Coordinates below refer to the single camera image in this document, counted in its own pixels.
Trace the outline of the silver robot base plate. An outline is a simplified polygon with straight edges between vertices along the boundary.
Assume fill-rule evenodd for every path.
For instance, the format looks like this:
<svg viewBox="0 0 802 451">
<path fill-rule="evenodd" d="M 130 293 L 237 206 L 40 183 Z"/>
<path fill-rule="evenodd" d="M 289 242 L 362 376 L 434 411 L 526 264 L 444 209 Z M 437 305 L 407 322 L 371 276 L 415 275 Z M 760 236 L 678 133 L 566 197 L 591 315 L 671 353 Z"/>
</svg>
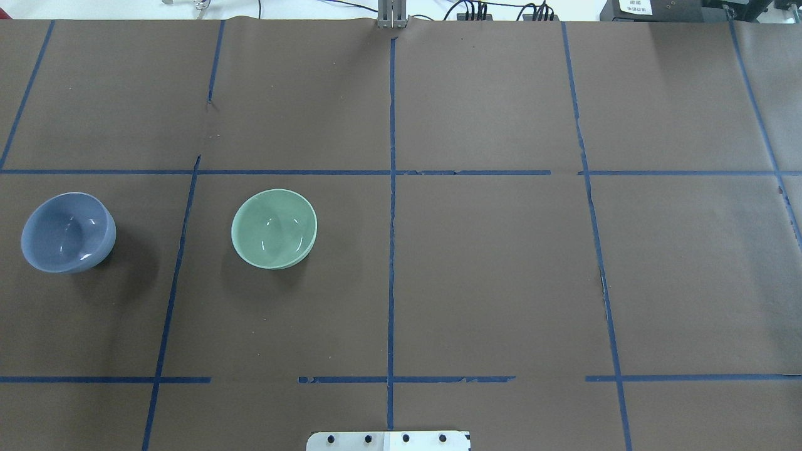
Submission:
<svg viewBox="0 0 802 451">
<path fill-rule="evenodd" d="M 458 430 L 318 432 L 306 443 L 306 450 L 471 449 L 470 433 Z"/>
</svg>

